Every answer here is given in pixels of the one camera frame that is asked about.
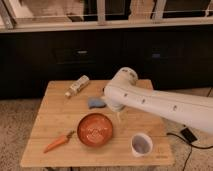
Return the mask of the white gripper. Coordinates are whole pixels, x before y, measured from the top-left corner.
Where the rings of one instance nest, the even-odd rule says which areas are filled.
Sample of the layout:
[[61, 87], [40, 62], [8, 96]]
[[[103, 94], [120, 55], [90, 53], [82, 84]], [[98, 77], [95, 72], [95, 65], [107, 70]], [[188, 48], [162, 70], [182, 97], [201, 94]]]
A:
[[116, 112], [116, 116], [117, 116], [117, 120], [118, 122], [120, 123], [121, 122], [121, 119], [120, 119], [120, 111], [124, 108], [124, 105], [118, 103], [118, 102], [115, 102], [111, 99], [106, 99], [105, 100], [107, 106], [114, 112]]

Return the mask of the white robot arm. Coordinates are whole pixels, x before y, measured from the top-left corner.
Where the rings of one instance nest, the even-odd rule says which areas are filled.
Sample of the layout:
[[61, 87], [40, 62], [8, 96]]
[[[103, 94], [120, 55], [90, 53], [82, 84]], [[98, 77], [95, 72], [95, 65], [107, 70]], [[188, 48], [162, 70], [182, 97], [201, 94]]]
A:
[[111, 110], [129, 106], [213, 134], [213, 98], [139, 88], [137, 81], [133, 69], [118, 70], [104, 88]]

